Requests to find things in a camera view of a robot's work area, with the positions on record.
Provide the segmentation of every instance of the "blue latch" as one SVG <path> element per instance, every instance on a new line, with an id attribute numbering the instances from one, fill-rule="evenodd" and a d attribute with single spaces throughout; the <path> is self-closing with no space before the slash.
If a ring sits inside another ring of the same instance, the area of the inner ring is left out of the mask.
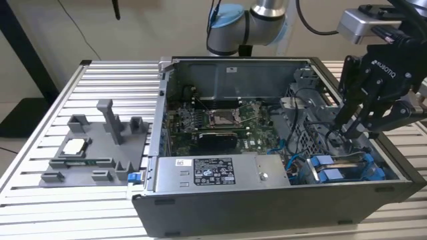
<path id="1" fill-rule="evenodd" d="M 126 182 L 140 184 L 142 181 L 142 175 L 140 172 L 132 172 L 126 175 Z"/>

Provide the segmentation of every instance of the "gray 3d printed tray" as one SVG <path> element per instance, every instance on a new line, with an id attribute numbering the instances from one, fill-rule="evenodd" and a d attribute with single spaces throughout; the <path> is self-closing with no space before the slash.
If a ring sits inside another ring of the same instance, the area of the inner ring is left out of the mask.
<path id="1" fill-rule="evenodd" d="M 128 173 L 138 171 L 148 123 L 140 117 L 121 123 L 109 99 L 96 107 L 105 123 L 89 123 L 84 115 L 69 118 L 69 132 L 41 174 L 40 187 L 122 186 Z"/>

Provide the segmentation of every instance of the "barcode sticker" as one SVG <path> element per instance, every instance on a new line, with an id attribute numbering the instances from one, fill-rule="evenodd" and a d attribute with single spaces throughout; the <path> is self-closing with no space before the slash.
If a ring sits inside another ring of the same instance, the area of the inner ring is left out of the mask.
<path id="1" fill-rule="evenodd" d="M 192 159 L 176 159 L 174 166 L 177 167 L 190 167 L 192 166 Z"/>

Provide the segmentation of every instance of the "slotted aluminum surface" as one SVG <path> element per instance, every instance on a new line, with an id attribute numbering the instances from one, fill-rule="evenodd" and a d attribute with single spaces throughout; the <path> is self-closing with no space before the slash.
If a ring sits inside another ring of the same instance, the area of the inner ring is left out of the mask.
<path id="1" fill-rule="evenodd" d="M 325 61 L 339 78 L 343 62 Z M 97 99 L 113 99 L 113 112 L 126 121 L 153 121 L 158 87 L 157 62 L 93 62 L 80 67 L 0 180 L 0 240 L 150 239 L 126 196 L 126 186 L 38 188 L 40 174 L 68 132 L 72 114 L 102 121 Z M 427 134 L 420 124 L 385 133 L 427 177 Z M 427 239 L 427 191 L 383 206 L 357 225 L 202 236 L 190 239 Z"/>

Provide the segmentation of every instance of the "black mat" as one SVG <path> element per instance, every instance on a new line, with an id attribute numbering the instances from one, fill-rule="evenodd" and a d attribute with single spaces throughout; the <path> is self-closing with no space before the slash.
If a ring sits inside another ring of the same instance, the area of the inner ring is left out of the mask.
<path id="1" fill-rule="evenodd" d="M 24 98 L 0 123 L 0 137 L 28 138 L 48 109 L 44 98 Z"/>

